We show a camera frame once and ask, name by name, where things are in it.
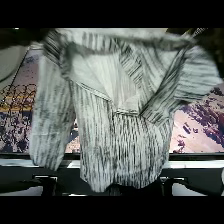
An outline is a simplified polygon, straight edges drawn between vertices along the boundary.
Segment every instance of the striped blouse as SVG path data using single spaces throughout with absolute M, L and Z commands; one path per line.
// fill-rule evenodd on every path
M 222 80 L 187 35 L 61 28 L 45 39 L 38 82 L 33 162 L 57 170 L 77 118 L 81 178 L 103 192 L 155 181 L 169 157 L 174 112 Z

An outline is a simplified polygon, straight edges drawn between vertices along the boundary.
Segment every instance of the shirt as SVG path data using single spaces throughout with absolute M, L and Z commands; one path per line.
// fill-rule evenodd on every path
M 174 112 L 219 83 L 211 57 L 188 35 L 56 29 L 40 62 L 31 158 L 57 170 L 77 118 L 81 178 L 92 190 L 143 188 L 168 160 Z

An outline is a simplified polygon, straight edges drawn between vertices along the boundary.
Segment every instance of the shirt sleeve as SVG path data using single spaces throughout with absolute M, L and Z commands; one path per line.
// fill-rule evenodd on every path
M 29 153 L 35 165 L 57 170 L 75 119 L 72 88 L 59 65 L 55 38 L 44 46 L 32 118 Z
M 199 46 L 188 50 L 180 71 L 175 98 L 185 102 L 201 100 L 218 84 L 223 83 L 211 56 Z

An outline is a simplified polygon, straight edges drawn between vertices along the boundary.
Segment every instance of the garment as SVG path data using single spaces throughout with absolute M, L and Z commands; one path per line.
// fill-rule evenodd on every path
M 174 112 L 219 83 L 214 62 L 190 36 L 57 29 L 44 43 L 31 158 L 57 170 L 77 117 L 81 178 L 92 190 L 143 188 L 168 160 Z

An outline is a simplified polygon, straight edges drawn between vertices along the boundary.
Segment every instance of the black and white striped garment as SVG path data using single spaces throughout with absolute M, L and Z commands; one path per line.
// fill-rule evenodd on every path
M 174 112 L 222 83 L 187 35 L 66 28 L 50 33 L 44 49 L 31 158 L 57 170 L 76 116 L 81 177 L 96 192 L 155 181 L 169 157 Z

